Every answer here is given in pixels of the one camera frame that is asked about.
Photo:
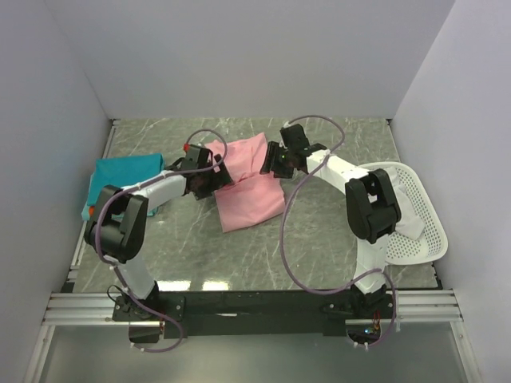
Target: gray wall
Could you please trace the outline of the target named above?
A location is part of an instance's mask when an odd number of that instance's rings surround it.
[[[453,0],[46,0],[110,117],[393,117]]]
[[[394,119],[403,161],[450,241],[454,287],[483,377],[509,381],[511,2],[457,0]]]
[[[0,4],[0,381],[25,373],[65,280],[108,121],[40,0]]]

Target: gray marble surface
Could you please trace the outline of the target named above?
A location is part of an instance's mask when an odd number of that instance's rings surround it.
[[[336,154],[353,164],[399,160],[384,119],[336,119],[344,126],[346,143]],[[121,120],[109,156],[161,152],[167,163],[183,155],[186,138],[198,128],[212,128],[227,141],[264,132],[280,140],[284,119],[162,119]],[[331,146],[339,140],[334,127],[321,120],[303,122],[311,142]],[[208,143],[202,133],[195,142]],[[302,174],[281,180],[289,195]],[[196,201],[193,195],[175,199],[148,219],[142,256],[162,290],[281,290],[294,289],[278,249],[280,217],[255,227],[222,234],[214,198]],[[347,225],[344,195],[312,179],[300,190],[286,227],[287,258],[296,276],[314,288],[337,287],[355,272],[356,242]],[[431,263],[388,266],[400,288],[437,287]],[[74,292],[104,292],[116,279],[86,246]]]

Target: pink garment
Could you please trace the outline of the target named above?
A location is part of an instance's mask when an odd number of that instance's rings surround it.
[[[218,140],[206,144],[213,154],[223,154]],[[266,137],[230,142],[225,166],[234,185],[215,191],[222,231],[227,233],[254,226],[284,211],[284,193],[273,173],[259,174],[266,156]]]

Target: purple cable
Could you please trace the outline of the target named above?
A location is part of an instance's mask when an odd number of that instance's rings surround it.
[[[338,123],[336,123],[335,121],[333,121],[331,118],[328,118],[328,117],[325,117],[325,116],[320,116],[320,115],[317,115],[317,114],[310,114],[310,115],[306,115],[306,116],[300,116],[300,117],[297,117],[297,118],[294,118],[293,120],[290,120],[288,122],[288,124],[293,124],[294,122],[298,121],[298,120],[302,120],[304,118],[320,118],[322,120],[326,120],[328,122],[330,122],[331,124],[333,124],[340,132],[341,132],[341,140],[335,144],[331,149],[330,149],[330,152],[333,152],[335,149],[339,148],[343,143],[344,143],[344,140],[346,139],[346,133],[344,132],[343,128],[341,127],[341,125],[339,125]],[[389,275],[384,271],[384,270],[381,270],[381,269],[372,269],[372,270],[369,270],[369,271],[366,271],[365,273],[359,275],[357,278],[355,279],[352,279],[350,280],[346,285],[344,286],[341,286],[341,287],[338,287],[336,289],[333,289],[333,290],[315,290],[315,289],[311,289],[310,287],[308,286],[305,286],[303,283],[301,283],[297,278],[296,276],[293,274],[293,272],[291,271],[291,268],[289,267],[289,263],[287,262],[287,259],[286,259],[286,255],[285,255],[285,251],[284,251],[284,226],[286,224],[286,219],[287,219],[287,215],[289,214],[289,211],[291,210],[291,205],[293,203],[293,200],[295,199],[296,195],[298,194],[298,191],[299,189],[308,181],[311,179],[311,177],[317,173],[319,171],[319,169],[321,169],[323,166],[325,166],[328,162],[328,159],[330,158],[330,154],[327,154],[325,156],[325,159],[323,160],[323,162],[316,168],[314,169],[312,172],[310,172],[309,174],[307,174],[306,176],[304,176],[299,182],[298,182],[298,185],[296,185],[295,189],[293,190],[293,192],[291,193],[290,197],[289,197],[289,200],[286,202],[286,207],[284,208],[284,213],[282,215],[282,221],[280,222],[280,231],[279,231],[279,249],[280,249],[280,258],[282,259],[282,263],[284,265],[284,268],[286,269],[286,272],[287,274],[289,275],[289,277],[293,280],[293,282],[298,286],[300,287],[301,289],[305,290],[307,293],[311,293],[311,294],[317,294],[317,295],[332,295],[332,294],[337,294],[349,287],[351,287],[352,285],[354,285],[356,282],[360,281],[361,279],[365,278],[367,275],[369,274],[373,274],[373,273],[382,273],[383,276],[385,277],[385,279],[387,280],[387,282],[389,283],[390,285],[390,288],[392,289],[392,300],[393,300],[393,309],[392,309],[392,318],[390,320],[390,325],[389,327],[386,329],[385,333],[382,334],[382,336],[374,343],[372,343],[371,345],[369,346],[373,346],[373,345],[377,345],[379,344],[383,339],[385,339],[389,332],[390,332],[390,329],[392,328],[392,325],[394,324],[394,321],[396,319],[396,289],[395,289],[395,286],[394,284],[392,283],[392,281],[390,280],[390,277]]]
[[[184,338],[184,329],[183,326],[174,318],[169,317],[166,314],[159,313],[158,311],[155,311],[149,307],[147,307],[144,303],[140,302],[137,297],[133,294],[133,292],[129,289],[128,284],[126,283],[125,279],[123,278],[121,272],[117,269],[116,264],[114,262],[110,262],[108,259],[105,258],[105,255],[103,254],[103,251],[101,250],[101,227],[103,225],[103,221],[105,220],[106,213],[109,210],[109,207],[112,205],[114,201],[121,198],[123,195],[127,195],[129,193],[132,193],[134,191],[139,190],[140,188],[145,188],[149,185],[152,185],[158,181],[161,181],[165,178],[172,177],[172,176],[181,176],[183,174],[192,174],[192,173],[201,173],[201,172],[207,172],[212,170],[213,168],[216,168],[217,166],[221,165],[224,162],[225,157],[227,156],[227,142],[225,139],[217,132],[211,129],[199,129],[192,133],[192,135],[186,140],[186,144],[190,142],[190,140],[200,132],[210,132],[213,133],[215,136],[217,136],[220,141],[222,141],[222,144],[224,145],[224,154],[222,155],[222,158],[220,161],[218,161],[216,164],[213,164],[212,166],[209,166],[207,168],[203,169],[197,169],[197,170],[186,170],[186,171],[179,171],[179,172],[173,172],[170,174],[167,174],[166,176],[160,175],[153,179],[147,180],[145,182],[140,183],[140,185],[133,186],[132,188],[123,189],[122,191],[119,191],[117,194],[113,195],[108,201],[106,201],[105,206],[101,209],[99,216],[97,217],[97,229],[96,229],[96,236],[94,238],[94,246],[96,247],[97,255],[99,256],[99,259],[103,263],[107,263],[110,266],[113,267],[116,276],[119,278],[119,281],[121,282],[121,285],[128,291],[129,297],[135,302],[137,306],[139,306],[142,310],[147,311],[150,314],[156,315],[158,318],[163,319],[164,321],[171,322],[177,329],[179,330],[179,339],[169,347],[165,347],[164,349],[146,349],[145,347],[140,347],[139,345],[135,345],[138,349],[146,352],[146,353],[164,353],[166,351],[170,351],[171,349],[175,349]]]

